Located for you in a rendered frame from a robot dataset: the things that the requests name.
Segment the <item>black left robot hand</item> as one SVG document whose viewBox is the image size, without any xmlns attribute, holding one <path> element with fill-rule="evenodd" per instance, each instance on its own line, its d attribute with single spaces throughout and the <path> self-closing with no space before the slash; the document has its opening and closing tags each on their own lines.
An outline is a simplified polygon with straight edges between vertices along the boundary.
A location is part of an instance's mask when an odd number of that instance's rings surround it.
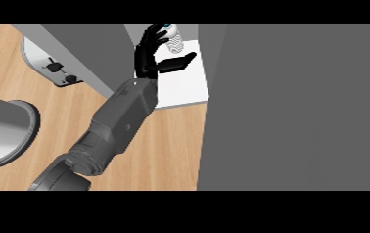
<svg viewBox="0 0 370 233">
<path fill-rule="evenodd" d="M 152 24 L 147 28 L 141 42 L 136 45 L 135 72 L 138 78 L 157 79 L 160 73 L 185 70 L 197 57 L 197 53 L 191 52 L 182 57 L 157 62 L 155 53 L 158 48 L 170 41 L 170 39 L 166 38 L 169 32 L 163 30 L 163 27 L 163 24 Z"/>
</svg>

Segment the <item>grey cabinet with white shelf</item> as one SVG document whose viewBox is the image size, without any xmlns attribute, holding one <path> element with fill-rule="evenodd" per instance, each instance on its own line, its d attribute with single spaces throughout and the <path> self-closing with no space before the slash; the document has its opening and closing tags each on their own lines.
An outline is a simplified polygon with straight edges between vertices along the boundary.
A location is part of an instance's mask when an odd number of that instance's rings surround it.
<svg viewBox="0 0 370 233">
<path fill-rule="evenodd" d="M 144 24 L 18 24 L 49 56 L 71 70 L 92 88 L 108 97 L 122 83 L 136 76 L 135 46 Z M 185 70 L 160 75 L 160 103 L 167 109 L 208 101 L 203 58 Z"/>
</svg>

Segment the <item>large flat grey cabinet door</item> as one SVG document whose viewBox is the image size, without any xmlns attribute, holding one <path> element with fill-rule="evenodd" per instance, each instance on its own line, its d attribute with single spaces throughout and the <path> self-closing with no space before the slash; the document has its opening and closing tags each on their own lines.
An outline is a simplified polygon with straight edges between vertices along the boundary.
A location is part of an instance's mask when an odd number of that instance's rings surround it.
<svg viewBox="0 0 370 233">
<path fill-rule="evenodd" d="M 370 25 L 234 25 L 203 190 L 370 190 Z"/>
</svg>

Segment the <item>white appliance with black knobs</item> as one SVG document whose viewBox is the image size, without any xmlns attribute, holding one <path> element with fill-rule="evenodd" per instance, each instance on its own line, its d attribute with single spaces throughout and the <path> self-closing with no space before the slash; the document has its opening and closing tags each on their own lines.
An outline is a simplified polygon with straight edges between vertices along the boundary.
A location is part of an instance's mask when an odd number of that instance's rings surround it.
<svg viewBox="0 0 370 233">
<path fill-rule="evenodd" d="M 21 40 L 21 53 L 29 66 L 57 87 L 67 87 L 83 82 L 83 79 L 49 56 L 27 36 L 23 36 Z"/>
</svg>

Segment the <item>round grey metal pot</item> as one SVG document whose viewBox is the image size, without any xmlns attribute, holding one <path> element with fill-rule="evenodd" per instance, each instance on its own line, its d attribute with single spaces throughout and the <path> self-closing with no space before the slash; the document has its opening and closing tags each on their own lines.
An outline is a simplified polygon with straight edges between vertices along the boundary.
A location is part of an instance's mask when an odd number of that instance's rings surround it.
<svg viewBox="0 0 370 233">
<path fill-rule="evenodd" d="M 23 100 L 0 100 L 0 166 L 9 164 L 32 147 L 40 129 L 40 112 Z"/>
</svg>

